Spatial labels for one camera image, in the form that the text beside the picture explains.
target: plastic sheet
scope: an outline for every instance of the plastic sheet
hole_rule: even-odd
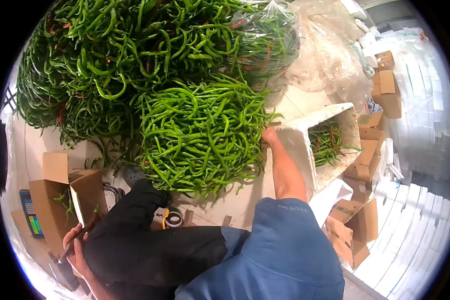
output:
[[[325,90],[335,103],[352,102],[361,111],[372,93],[373,69],[361,62],[351,41],[365,35],[340,1],[296,0],[300,56],[285,74],[306,92]]]
[[[359,58],[334,31],[313,21],[307,24],[327,84],[342,101],[352,102],[361,111],[372,93],[372,81],[363,73]]]
[[[47,299],[89,299],[80,287],[71,292],[60,285],[54,278],[50,277],[30,256],[27,248],[19,234],[17,226],[13,221],[12,210],[22,209],[20,206],[19,189],[23,188],[18,184],[17,161],[14,153],[23,151],[14,142],[14,124],[18,117],[11,115],[6,123],[6,138],[8,145],[8,168],[6,175],[6,192],[0,197],[0,207],[2,209],[3,221],[9,242],[15,255],[18,258],[24,275],[30,280],[30,283]]]
[[[229,58],[231,72],[239,64],[246,81],[256,84],[283,72],[299,56],[299,18],[286,6],[272,0],[259,12],[234,15],[230,28],[242,34]]]

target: leg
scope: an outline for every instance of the leg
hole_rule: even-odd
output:
[[[139,180],[90,232],[83,254],[103,283],[176,287],[222,261],[227,249],[219,226],[149,230],[166,202]]]
[[[102,235],[148,231],[159,207],[166,207],[167,196],[146,179],[139,179],[130,192],[110,210],[90,232],[91,240]]]

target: hand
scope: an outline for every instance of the hand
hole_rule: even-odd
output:
[[[270,146],[275,141],[278,141],[277,130],[275,129],[275,127],[265,125],[265,129],[261,132],[261,139]]]
[[[79,223],[75,227],[70,230],[65,237],[63,238],[63,249],[66,248],[67,244],[72,240],[72,237],[76,236],[80,230],[82,229],[82,225]],[[83,240],[86,241],[88,238],[88,233],[85,233],[83,236]],[[70,265],[72,265],[73,269],[80,274],[84,279],[90,278],[93,276],[92,271],[88,267],[87,263],[85,262],[84,258],[84,252],[82,250],[82,244],[78,240],[78,238],[75,238],[73,240],[73,246],[74,246],[74,252],[75,254],[68,255],[66,258]]]

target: cardboard box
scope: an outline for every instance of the cardboard box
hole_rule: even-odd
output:
[[[377,199],[372,193],[372,198],[354,216],[345,223],[345,226],[353,230],[355,240],[369,243],[378,237]]]
[[[402,98],[393,71],[382,70],[373,76],[372,99],[383,108],[387,118],[402,117]]]
[[[68,262],[58,264],[58,258],[52,253],[47,241],[43,238],[34,238],[32,236],[22,210],[12,211],[11,215],[28,254],[37,265],[67,290],[75,291],[79,286],[79,281],[73,275],[72,266]]]
[[[391,51],[381,52],[375,55],[377,58],[377,71],[392,70],[395,67],[394,57]]]
[[[383,112],[362,115],[358,118],[358,132],[362,152],[356,161],[350,165],[344,175],[361,181],[372,181],[373,175],[380,163],[380,147],[387,136]]]
[[[353,270],[370,255],[367,243],[378,237],[377,202],[373,193],[368,193],[369,201],[346,224],[331,217],[332,212],[325,222],[333,248]]]
[[[107,203],[103,191],[100,170],[68,168],[66,153],[43,153],[43,179],[29,182],[31,201],[43,235],[54,256],[63,253],[63,238],[77,225],[77,220],[65,215],[65,207],[53,200],[64,193],[67,186],[75,207],[78,221],[87,222],[97,205],[103,214],[107,213]]]
[[[375,195],[365,190],[365,182],[344,177],[343,181],[353,189],[352,199],[339,200],[336,202],[328,214],[329,217],[345,224],[358,213],[366,203],[375,199]]]

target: clear plastic bag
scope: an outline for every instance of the clear plastic bag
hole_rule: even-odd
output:
[[[333,30],[313,21],[307,25],[326,84],[342,101],[352,102],[355,110],[361,111],[370,98],[373,83],[363,73],[356,53]]]
[[[299,56],[299,18],[285,3],[272,0],[259,12],[235,14],[230,28],[241,33],[235,37],[240,39],[237,51],[229,56],[230,72],[240,65],[250,84],[280,74]]]
[[[295,0],[289,10],[300,18],[301,45],[284,77],[306,92],[325,90],[335,103],[352,102],[361,111],[372,93],[373,69],[350,45],[364,35],[355,19],[339,0]]]

